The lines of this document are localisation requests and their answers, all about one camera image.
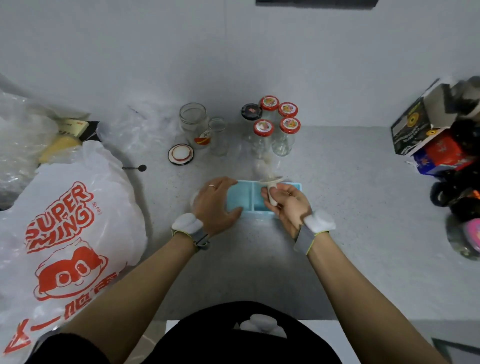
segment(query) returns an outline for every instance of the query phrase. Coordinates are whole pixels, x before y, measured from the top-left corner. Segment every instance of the forearm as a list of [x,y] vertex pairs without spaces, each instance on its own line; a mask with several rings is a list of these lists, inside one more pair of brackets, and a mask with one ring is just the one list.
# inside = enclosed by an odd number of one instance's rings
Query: forearm
[[155,254],[83,309],[62,332],[88,339],[112,364],[123,363],[195,252],[196,247],[188,236],[175,234]]
[[327,232],[317,235],[308,259],[363,364],[445,363],[401,312],[355,268]]

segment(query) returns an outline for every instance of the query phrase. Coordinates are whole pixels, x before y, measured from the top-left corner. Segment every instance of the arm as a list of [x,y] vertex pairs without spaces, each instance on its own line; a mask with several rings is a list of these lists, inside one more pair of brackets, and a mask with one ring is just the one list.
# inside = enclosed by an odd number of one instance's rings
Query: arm
[[[312,213],[304,194],[278,184],[270,194],[280,204],[265,205],[275,212],[295,238],[303,218]],[[363,364],[446,364],[441,355],[418,333],[402,313],[348,260],[328,232],[315,237],[310,261],[353,350]]]
[[[241,208],[224,210],[228,188],[237,181],[221,177],[200,190],[194,214],[212,237],[232,226]],[[177,233],[161,249],[96,298],[62,332],[77,334],[95,344],[112,364],[125,362],[175,278],[197,248],[186,234]]]

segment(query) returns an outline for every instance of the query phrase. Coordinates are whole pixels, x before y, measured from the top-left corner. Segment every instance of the blue tray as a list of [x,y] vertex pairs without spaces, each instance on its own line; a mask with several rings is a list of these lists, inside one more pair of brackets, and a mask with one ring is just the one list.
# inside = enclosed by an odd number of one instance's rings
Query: blue tray
[[[283,182],[294,185],[301,191],[301,183]],[[264,199],[261,194],[262,184],[258,181],[239,181],[231,186],[227,193],[227,211],[231,211],[238,206],[243,207],[243,218],[277,218],[277,216],[265,207]]]

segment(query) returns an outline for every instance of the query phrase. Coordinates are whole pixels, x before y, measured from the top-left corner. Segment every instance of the cardboard box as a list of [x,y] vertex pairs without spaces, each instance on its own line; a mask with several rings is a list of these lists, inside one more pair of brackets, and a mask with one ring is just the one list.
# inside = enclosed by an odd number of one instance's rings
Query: cardboard box
[[411,156],[457,118],[451,79],[436,80],[392,125],[395,153]]
[[446,130],[413,155],[421,174],[437,176],[443,170],[461,170],[477,157],[464,153]]

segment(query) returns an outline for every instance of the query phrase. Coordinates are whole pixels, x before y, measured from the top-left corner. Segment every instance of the black lid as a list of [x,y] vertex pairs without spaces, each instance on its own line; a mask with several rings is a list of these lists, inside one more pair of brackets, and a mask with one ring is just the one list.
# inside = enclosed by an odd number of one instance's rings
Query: black lid
[[246,104],[241,108],[241,115],[244,119],[255,121],[262,117],[263,110],[257,104]]

